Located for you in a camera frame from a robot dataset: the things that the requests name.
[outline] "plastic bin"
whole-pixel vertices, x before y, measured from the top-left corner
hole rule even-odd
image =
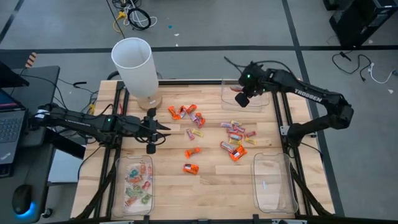
[[[116,161],[112,214],[123,218],[147,215],[154,206],[154,166],[149,156],[124,156]]]
[[[295,213],[290,159],[286,154],[259,153],[252,165],[254,204],[264,213]]]
[[[261,112],[262,108],[269,104],[269,95],[266,93],[250,98],[250,104],[243,108],[235,101],[235,96],[238,93],[231,90],[233,86],[239,86],[237,80],[223,79],[221,82],[221,107],[223,110]]]

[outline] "computer mouse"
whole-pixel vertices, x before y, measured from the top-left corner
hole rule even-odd
[[[23,184],[17,187],[12,196],[12,208],[18,215],[24,214],[32,202],[32,186]]]

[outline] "concrete floor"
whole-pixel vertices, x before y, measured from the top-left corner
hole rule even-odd
[[[140,37],[153,47],[198,46],[293,46],[288,21],[280,0],[142,0],[142,9],[157,16],[158,23],[146,31],[124,27],[126,37]],[[287,0],[301,46],[338,45],[329,26],[331,12],[321,0]],[[121,40],[112,29],[113,18],[105,1],[96,0],[24,0],[16,14],[18,0],[0,1],[0,30],[10,15],[16,15],[0,49],[95,49],[111,48]],[[388,20],[365,45],[398,45],[398,13]],[[398,130],[398,77],[385,85],[367,82],[359,74],[345,75],[331,62],[336,51],[304,51],[303,59],[312,84],[337,91],[353,105],[355,114],[348,129],[325,131],[326,143],[336,177],[344,213],[347,217],[398,219],[397,169],[395,149]],[[398,69],[398,50],[353,52],[367,55],[376,65],[374,75],[385,79]],[[301,77],[296,52],[292,50],[209,50],[154,52],[158,72],[163,78],[238,78],[223,56],[236,63],[251,60],[280,60]],[[340,60],[348,70],[355,64]],[[35,67],[59,65],[60,78],[68,82],[87,81],[86,88],[96,90],[100,81],[115,70],[110,53],[39,54]],[[58,83],[67,106],[81,110],[89,97],[87,92]],[[324,109],[318,107],[320,114]],[[50,180],[76,181],[79,161],[58,153]],[[70,171],[60,180],[61,170]],[[58,188],[68,198],[74,187]],[[57,207],[54,221],[66,220],[72,200],[49,197]]]

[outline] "white cylinder container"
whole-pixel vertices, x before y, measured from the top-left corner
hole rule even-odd
[[[119,41],[112,49],[112,61],[129,93],[137,98],[151,97],[157,92],[157,79],[152,50],[140,38]]]

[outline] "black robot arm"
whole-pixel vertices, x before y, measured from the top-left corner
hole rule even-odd
[[[155,153],[157,140],[168,136],[157,129],[170,130],[154,121],[156,109],[151,108],[143,120],[135,116],[119,114],[100,114],[97,116],[66,110],[56,104],[43,105],[35,114],[32,125],[54,127],[62,126],[80,134],[95,138],[100,145],[115,148],[117,136],[134,137],[138,142],[147,143],[147,153]]]
[[[249,104],[249,99],[265,92],[294,93],[316,103],[322,104],[327,115],[316,118],[304,124],[294,123],[286,127],[285,135],[290,146],[300,145],[306,134],[326,128],[345,129],[349,126],[354,110],[340,93],[331,92],[298,80],[294,74],[285,70],[267,69],[262,65],[250,63],[244,68],[239,84],[243,86],[235,100],[242,106]]]

